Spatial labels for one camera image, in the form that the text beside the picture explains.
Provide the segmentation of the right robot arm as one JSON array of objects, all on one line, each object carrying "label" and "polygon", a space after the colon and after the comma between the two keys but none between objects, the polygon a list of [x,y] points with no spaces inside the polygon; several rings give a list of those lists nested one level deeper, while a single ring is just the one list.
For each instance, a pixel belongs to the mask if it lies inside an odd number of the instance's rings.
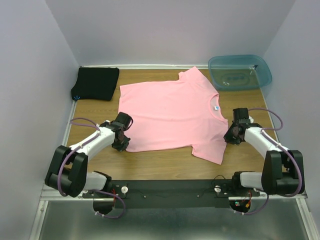
[{"label": "right robot arm", "polygon": [[235,190],[256,189],[268,195],[294,197],[305,191],[303,155],[270,137],[266,128],[253,122],[248,108],[235,108],[224,135],[227,144],[250,144],[264,157],[262,172],[237,171],[231,179]]}]

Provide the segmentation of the pink t-shirt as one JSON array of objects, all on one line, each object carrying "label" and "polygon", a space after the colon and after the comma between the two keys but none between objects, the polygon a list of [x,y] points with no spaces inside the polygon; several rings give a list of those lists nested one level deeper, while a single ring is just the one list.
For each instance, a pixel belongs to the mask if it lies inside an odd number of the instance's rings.
[{"label": "pink t-shirt", "polygon": [[220,165],[228,121],[222,116],[219,93],[201,71],[192,67],[177,80],[147,81],[120,86],[119,112],[130,115],[128,152],[191,147],[192,155]]}]

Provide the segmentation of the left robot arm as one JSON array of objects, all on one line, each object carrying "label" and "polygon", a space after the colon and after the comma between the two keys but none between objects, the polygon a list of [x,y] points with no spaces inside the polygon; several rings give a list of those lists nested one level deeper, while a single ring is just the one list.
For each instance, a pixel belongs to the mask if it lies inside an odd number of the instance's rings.
[{"label": "left robot arm", "polygon": [[63,197],[77,197],[83,191],[111,193],[112,178],[100,171],[88,172],[88,163],[107,147],[118,152],[126,150],[131,139],[125,131],[133,122],[132,117],[124,112],[119,112],[115,120],[101,124],[84,117],[73,118],[71,125],[94,128],[94,133],[71,146],[56,148],[44,179],[45,185]]}]

